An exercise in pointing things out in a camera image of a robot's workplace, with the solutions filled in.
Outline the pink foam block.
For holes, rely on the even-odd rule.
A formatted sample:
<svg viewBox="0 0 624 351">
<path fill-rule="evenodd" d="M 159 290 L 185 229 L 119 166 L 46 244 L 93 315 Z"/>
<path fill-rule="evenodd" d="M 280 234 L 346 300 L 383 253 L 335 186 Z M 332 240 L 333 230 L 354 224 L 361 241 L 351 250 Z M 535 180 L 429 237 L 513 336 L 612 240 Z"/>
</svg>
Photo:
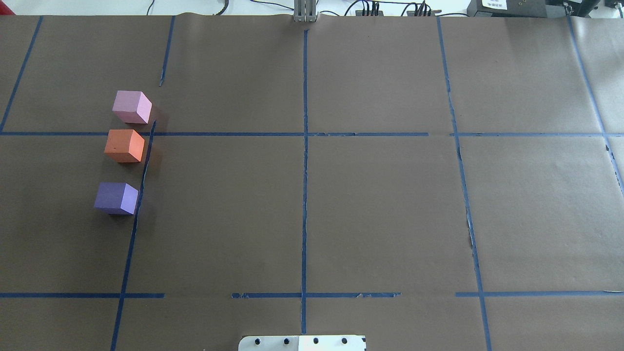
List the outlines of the pink foam block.
<svg viewBox="0 0 624 351">
<path fill-rule="evenodd" d="M 141 91 L 118 90 L 112 111 L 124 123 L 147 124 L 152 106 L 152 102 Z"/>
</svg>

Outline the black box with label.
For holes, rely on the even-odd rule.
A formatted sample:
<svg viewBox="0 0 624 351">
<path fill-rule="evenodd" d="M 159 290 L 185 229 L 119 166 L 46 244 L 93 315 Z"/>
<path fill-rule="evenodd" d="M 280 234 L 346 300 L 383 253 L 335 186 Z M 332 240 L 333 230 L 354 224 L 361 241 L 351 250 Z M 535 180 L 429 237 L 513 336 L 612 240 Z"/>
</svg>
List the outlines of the black box with label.
<svg viewBox="0 0 624 351">
<path fill-rule="evenodd" d="M 577 0 L 471 0 L 466 14 L 489 18 L 561 18 L 574 14 L 581 4 Z"/>
</svg>

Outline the brown paper table mat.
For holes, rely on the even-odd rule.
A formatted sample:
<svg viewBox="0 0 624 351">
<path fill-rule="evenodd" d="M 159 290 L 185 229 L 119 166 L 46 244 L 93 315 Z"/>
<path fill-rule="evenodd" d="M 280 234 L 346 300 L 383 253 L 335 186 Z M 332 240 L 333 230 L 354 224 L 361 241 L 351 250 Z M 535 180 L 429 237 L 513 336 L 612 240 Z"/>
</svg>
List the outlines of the brown paper table mat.
<svg viewBox="0 0 624 351">
<path fill-rule="evenodd" d="M 2 16 L 1 349 L 279 334 L 621 351 L 622 20 Z"/>
</svg>

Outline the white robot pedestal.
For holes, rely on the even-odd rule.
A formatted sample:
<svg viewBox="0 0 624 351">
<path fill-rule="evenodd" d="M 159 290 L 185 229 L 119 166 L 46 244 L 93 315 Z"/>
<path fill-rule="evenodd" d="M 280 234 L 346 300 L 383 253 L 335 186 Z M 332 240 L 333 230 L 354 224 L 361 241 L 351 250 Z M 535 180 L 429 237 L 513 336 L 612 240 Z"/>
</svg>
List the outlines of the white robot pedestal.
<svg viewBox="0 0 624 351">
<path fill-rule="evenodd" d="M 246 336 L 239 351 L 365 351 L 363 335 L 270 335 Z"/>
</svg>

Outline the orange foam block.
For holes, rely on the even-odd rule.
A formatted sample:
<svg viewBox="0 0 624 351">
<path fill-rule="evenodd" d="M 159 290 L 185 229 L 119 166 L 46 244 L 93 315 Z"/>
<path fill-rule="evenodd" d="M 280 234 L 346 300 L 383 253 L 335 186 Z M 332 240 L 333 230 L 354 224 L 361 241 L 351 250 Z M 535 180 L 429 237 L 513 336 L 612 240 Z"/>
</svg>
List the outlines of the orange foam block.
<svg viewBox="0 0 624 351">
<path fill-rule="evenodd" d="M 117 163 L 142 161 L 145 139 L 133 129 L 111 129 L 103 153 Z"/>
</svg>

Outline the aluminium frame post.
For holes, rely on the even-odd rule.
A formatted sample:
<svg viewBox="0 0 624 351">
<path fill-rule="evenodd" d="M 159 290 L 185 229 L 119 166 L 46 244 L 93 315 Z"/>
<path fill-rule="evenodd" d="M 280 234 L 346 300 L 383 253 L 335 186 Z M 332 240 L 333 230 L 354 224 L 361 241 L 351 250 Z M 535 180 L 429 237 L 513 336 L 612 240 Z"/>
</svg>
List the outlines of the aluminium frame post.
<svg viewBox="0 0 624 351">
<path fill-rule="evenodd" d="M 294 0 L 294 22 L 316 22 L 318 19 L 317 0 Z"/>
</svg>

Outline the purple foam block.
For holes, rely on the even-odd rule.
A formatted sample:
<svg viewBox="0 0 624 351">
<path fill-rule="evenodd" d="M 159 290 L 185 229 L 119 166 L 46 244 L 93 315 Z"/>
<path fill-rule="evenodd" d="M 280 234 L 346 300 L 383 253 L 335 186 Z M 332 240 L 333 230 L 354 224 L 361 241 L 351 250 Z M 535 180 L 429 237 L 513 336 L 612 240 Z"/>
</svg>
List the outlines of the purple foam block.
<svg viewBox="0 0 624 351">
<path fill-rule="evenodd" d="M 127 183 L 101 182 L 94 208 L 112 215 L 134 215 L 138 195 L 138 189 Z"/>
</svg>

